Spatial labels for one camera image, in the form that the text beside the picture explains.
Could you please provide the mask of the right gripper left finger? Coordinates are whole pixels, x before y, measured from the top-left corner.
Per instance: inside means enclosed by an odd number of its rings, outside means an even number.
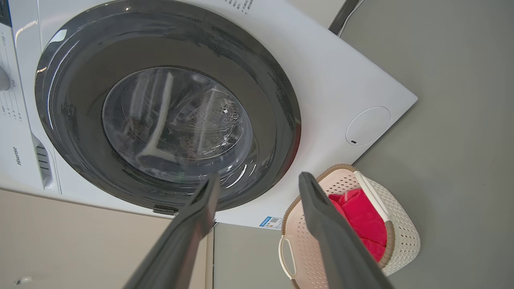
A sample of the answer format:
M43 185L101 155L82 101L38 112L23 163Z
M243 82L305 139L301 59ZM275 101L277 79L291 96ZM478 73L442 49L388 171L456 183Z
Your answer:
M220 196L217 173L201 182L191 200L165 229L125 289L187 289L200 241L215 224Z

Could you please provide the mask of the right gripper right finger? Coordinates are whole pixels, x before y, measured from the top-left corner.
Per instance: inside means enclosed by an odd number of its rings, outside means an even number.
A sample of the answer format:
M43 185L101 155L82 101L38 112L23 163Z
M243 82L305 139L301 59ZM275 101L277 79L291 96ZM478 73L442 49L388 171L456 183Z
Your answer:
M334 208L315 177L299 174L306 225L318 240L330 289L392 289L348 221Z

